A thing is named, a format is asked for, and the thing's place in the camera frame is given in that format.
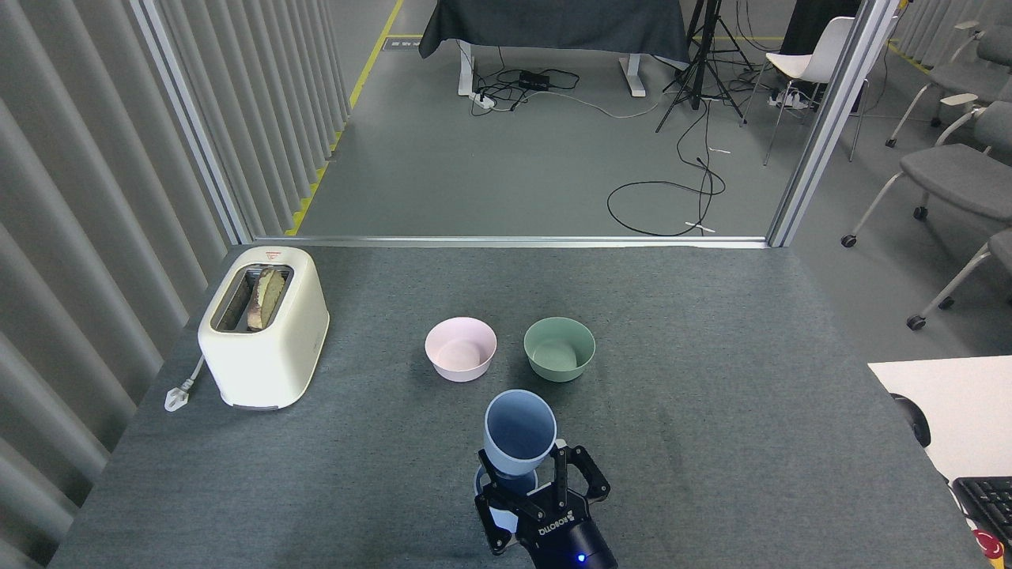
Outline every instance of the power plug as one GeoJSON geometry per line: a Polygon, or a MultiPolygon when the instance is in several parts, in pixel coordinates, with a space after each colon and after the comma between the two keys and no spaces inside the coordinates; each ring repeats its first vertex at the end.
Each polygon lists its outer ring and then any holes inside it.
{"type": "Polygon", "coordinates": [[[478,106],[485,109],[492,108],[493,106],[496,105],[496,101],[494,99],[492,99],[491,97],[487,97],[485,95],[479,95],[478,93],[471,93],[470,95],[468,95],[468,98],[475,101],[475,103],[478,106]]]}

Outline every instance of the keyboard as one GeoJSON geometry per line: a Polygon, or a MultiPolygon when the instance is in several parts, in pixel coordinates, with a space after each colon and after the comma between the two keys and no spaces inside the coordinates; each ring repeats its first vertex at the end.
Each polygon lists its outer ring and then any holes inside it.
{"type": "Polygon", "coordinates": [[[956,478],[952,490],[966,515],[1012,551],[1012,476],[956,478]]]}

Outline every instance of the gray curtain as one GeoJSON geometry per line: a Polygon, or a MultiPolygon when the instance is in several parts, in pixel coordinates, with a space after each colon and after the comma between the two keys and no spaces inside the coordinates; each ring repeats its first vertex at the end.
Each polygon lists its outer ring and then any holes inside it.
{"type": "Polygon", "coordinates": [[[0,1],[0,568],[48,562],[234,228],[292,226],[347,118],[330,21],[0,1]]]}
{"type": "Polygon", "coordinates": [[[932,68],[946,63],[968,37],[968,31],[955,29],[955,24],[977,20],[978,28],[987,29],[989,22],[1010,0],[919,0],[907,8],[903,29],[898,33],[900,52],[921,65],[932,68]]]}
{"type": "Polygon", "coordinates": [[[204,123],[249,232],[291,230],[347,119],[328,4],[146,4],[171,30],[200,110],[193,119],[204,123]]]}

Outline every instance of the white toaster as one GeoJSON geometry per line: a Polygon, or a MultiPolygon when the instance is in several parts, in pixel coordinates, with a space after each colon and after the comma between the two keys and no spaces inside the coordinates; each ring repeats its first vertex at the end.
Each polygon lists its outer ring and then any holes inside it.
{"type": "Polygon", "coordinates": [[[232,263],[200,320],[197,341],[222,399],[244,409],[279,409],[306,393],[330,313],[309,253],[254,247],[232,263]],[[284,276],[276,308],[262,330],[248,317],[257,278],[266,268],[284,276]]]}

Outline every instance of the tripod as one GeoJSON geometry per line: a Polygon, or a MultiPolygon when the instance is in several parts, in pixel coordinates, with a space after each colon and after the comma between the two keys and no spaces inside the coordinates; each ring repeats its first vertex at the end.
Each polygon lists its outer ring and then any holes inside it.
{"type": "Polygon", "coordinates": [[[692,105],[692,110],[697,110],[699,108],[699,99],[701,97],[723,99],[731,101],[731,106],[734,107],[735,112],[739,116],[742,116],[742,109],[738,107],[735,99],[731,96],[731,91],[728,90],[727,85],[721,81],[721,77],[716,73],[716,68],[710,63],[706,58],[710,54],[728,54],[737,53],[741,55],[742,59],[745,61],[745,65],[752,69],[752,64],[749,62],[748,58],[745,57],[745,53],[742,52],[741,46],[732,35],[731,30],[728,29],[728,25],[724,23],[724,18],[721,17],[721,4],[724,0],[696,0],[695,8],[692,10],[692,20],[689,23],[689,31],[687,33],[688,37],[686,43],[691,45],[695,43],[698,46],[696,50],[695,57],[692,58],[692,62],[689,64],[684,71],[679,73],[675,79],[668,83],[664,90],[671,88],[675,82],[681,82],[682,86],[678,89],[678,94],[675,95],[675,100],[671,102],[671,106],[668,107],[668,111],[664,113],[664,118],[661,118],[661,123],[657,126],[655,133],[660,133],[661,128],[664,127],[664,123],[668,119],[671,111],[675,108],[675,105],[683,102],[690,101],[692,105]],[[703,22],[700,28],[696,28],[696,24],[699,22],[699,15],[703,13],[703,8],[705,4],[705,13],[703,14],[703,22]],[[733,50],[713,50],[713,32],[716,31],[716,24],[720,23],[724,31],[728,33],[731,37],[731,43],[734,44],[735,48],[733,50]],[[695,42],[694,36],[699,33],[699,42],[695,42]],[[703,75],[706,71],[716,81],[718,94],[715,95],[704,95],[702,92],[702,81],[703,75]]]}

